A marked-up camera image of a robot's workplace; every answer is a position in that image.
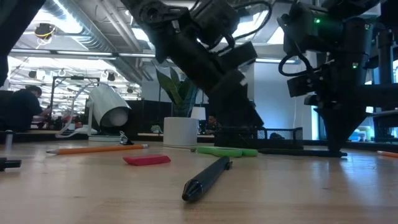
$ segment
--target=black pen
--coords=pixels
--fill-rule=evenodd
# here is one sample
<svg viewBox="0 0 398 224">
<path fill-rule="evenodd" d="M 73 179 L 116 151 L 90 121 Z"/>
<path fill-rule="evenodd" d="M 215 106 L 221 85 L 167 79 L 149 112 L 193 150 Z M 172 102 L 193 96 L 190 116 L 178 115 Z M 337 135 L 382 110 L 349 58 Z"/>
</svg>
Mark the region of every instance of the black pen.
<svg viewBox="0 0 398 224">
<path fill-rule="evenodd" d="M 229 170 L 231 166 L 232 162 L 229 160 L 229 157 L 219 158 L 185 184 L 184 191 L 182 192 L 182 200 L 195 202 L 202 198 L 224 170 Z"/>
</svg>

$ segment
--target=white desk lamp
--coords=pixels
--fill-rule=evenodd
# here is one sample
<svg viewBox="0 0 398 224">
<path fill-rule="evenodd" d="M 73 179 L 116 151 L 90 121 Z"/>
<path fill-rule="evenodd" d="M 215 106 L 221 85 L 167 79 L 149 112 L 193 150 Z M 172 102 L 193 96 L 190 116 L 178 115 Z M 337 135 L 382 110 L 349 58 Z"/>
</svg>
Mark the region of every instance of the white desk lamp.
<svg viewBox="0 0 398 224">
<path fill-rule="evenodd" d="M 191 118 L 206 120 L 206 108 L 194 106 L 192 108 Z"/>
<path fill-rule="evenodd" d="M 120 142 L 122 136 L 91 135 L 93 116 L 100 127 L 120 127 L 127 122 L 130 106 L 112 87 L 106 85 L 100 85 L 92 90 L 88 100 L 88 140 Z"/>
</svg>

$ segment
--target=man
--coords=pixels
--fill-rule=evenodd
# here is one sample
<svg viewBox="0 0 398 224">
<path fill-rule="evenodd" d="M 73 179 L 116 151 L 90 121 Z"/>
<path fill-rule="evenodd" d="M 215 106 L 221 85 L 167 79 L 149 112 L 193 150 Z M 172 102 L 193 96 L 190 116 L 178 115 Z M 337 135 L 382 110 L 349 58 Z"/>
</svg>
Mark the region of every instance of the man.
<svg viewBox="0 0 398 224">
<path fill-rule="evenodd" d="M 37 86 L 28 86 L 25 90 L 16 91 L 11 95 L 4 108 L 4 122 L 6 129 L 24 132 L 30 129 L 33 116 L 39 116 L 36 121 L 44 119 L 51 112 L 50 109 L 40 107 L 38 98 L 42 89 Z"/>
<path fill-rule="evenodd" d="M 219 122 L 217 122 L 216 115 L 214 113 L 210 114 L 209 118 L 208 118 L 206 134 L 214 134 L 215 131 L 220 127 L 221 127 L 221 125 Z"/>
</svg>

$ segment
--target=office desk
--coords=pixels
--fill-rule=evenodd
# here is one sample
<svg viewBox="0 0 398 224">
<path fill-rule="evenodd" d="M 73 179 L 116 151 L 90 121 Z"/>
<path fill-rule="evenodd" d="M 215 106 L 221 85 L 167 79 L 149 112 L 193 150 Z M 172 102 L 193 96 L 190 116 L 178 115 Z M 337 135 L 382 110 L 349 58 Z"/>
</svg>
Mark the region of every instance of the office desk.
<svg viewBox="0 0 398 224">
<path fill-rule="evenodd" d="M 1 224 L 395 223 L 398 160 L 348 151 L 347 159 L 259 155 L 233 159 L 202 201 L 185 204 L 184 183 L 217 158 L 163 148 L 70 156 L 45 152 L 87 141 L 16 144 L 22 159 L 0 173 Z M 165 154 L 170 164 L 126 165 L 122 156 Z"/>
<path fill-rule="evenodd" d="M 163 137 L 163 134 L 138 133 L 138 136 L 162 136 Z M 198 134 L 198 138 L 214 138 L 214 135 Z"/>
</svg>

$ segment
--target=red eraser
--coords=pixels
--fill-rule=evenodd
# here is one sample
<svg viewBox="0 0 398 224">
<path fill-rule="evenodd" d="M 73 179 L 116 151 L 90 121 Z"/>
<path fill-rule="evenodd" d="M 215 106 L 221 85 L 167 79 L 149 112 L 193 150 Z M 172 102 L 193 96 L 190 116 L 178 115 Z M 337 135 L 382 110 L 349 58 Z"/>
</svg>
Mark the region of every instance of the red eraser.
<svg viewBox="0 0 398 224">
<path fill-rule="evenodd" d="M 146 166 L 153 164 L 162 164 L 170 162 L 170 158 L 164 155 L 146 155 L 146 156 L 125 156 L 123 157 L 130 165 L 134 166 Z"/>
</svg>

